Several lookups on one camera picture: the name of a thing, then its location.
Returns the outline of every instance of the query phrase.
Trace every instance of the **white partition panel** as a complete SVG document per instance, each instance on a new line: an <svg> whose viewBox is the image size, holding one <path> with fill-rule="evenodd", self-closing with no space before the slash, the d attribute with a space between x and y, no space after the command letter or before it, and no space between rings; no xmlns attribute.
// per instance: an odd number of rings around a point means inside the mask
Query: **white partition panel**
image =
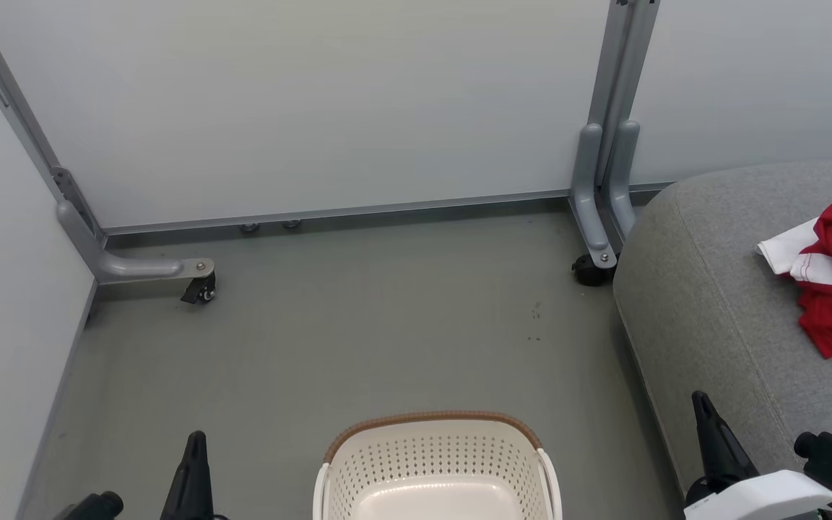
<svg viewBox="0 0 832 520"><path fill-rule="evenodd" d="M92 289L55 206L0 110L0 519L20 507Z"/></svg>
<svg viewBox="0 0 832 520"><path fill-rule="evenodd" d="M631 183L832 158L832 0L662 0Z"/></svg>
<svg viewBox="0 0 832 520"><path fill-rule="evenodd" d="M0 0L105 228L565 190L610 0Z"/></svg>

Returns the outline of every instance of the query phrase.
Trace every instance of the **basket rim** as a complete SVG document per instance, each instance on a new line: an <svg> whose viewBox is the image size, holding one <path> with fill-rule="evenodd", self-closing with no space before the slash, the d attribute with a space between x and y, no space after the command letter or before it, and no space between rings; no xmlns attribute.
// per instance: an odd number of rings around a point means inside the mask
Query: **basket rim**
<svg viewBox="0 0 832 520"><path fill-rule="evenodd" d="M525 435L525 438L528 438L529 442L531 442L532 448L535 448L535 451L542 448L541 441L538 440L538 435L535 435L534 431L532 431L532 429L529 428L525 422L519 421L519 419L512 417L512 415L500 414L499 412L471 412L464 410L446 412L412 412L412 414L389 415L388 417L369 419L367 421L361 421L357 422L355 425L351 425L336 437L333 444L329 445L328 450L326 450L326 455L323 457L323 462L326 464L333 464L333 458L336 457L336 453L339 451L339 448L342 447L346 441L352 438L353 435L357 435L369 429L425 421L462 420L495 421L505 423L510 425L512 428L521 431L522 435Z"/></svg>

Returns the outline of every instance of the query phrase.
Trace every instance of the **floor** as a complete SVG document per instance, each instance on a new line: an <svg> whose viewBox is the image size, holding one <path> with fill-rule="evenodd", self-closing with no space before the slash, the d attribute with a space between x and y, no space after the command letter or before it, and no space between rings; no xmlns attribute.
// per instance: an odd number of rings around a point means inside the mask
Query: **floor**
<svg viewBox="0 0 832 520"><path fill-rule="evenodd" d="M158 517L195 429L218 513L309 518L336 434L439 409L526 422L557 467L567 518L681 517L611 289L573 281L582 247L563 208L196 236L120 250L211 256L217 298L181 303L170 283L100 295L25 518L103 490L125 500L125 520Z"/></svg>

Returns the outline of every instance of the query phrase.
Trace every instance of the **laundry basket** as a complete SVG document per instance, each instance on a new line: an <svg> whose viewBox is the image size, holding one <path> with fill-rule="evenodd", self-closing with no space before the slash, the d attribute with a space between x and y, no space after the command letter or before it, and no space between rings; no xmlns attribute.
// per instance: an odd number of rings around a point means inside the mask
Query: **laundry basket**
<svg viewBox="0 0 832 520"><path fill-rule="evenodd" d="M538 437L492 412L359 422L326 452L313 520L561 520L558 477Z"/></svg>

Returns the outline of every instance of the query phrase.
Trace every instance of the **gray ottoman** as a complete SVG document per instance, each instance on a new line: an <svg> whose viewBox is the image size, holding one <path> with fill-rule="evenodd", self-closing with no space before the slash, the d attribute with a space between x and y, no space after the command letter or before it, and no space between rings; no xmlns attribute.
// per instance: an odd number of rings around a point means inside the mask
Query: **gray ottoman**
<svg viewBox="0 0 832 520"><path fill-rule="evenodd" d="M831 202L832 162L710 173L657 195L625 243L615 300L681 490L703 474L696 389L763 473L800 469L802 431L832 432L832 359L798 326L795 283L753 253Z"/></svg>

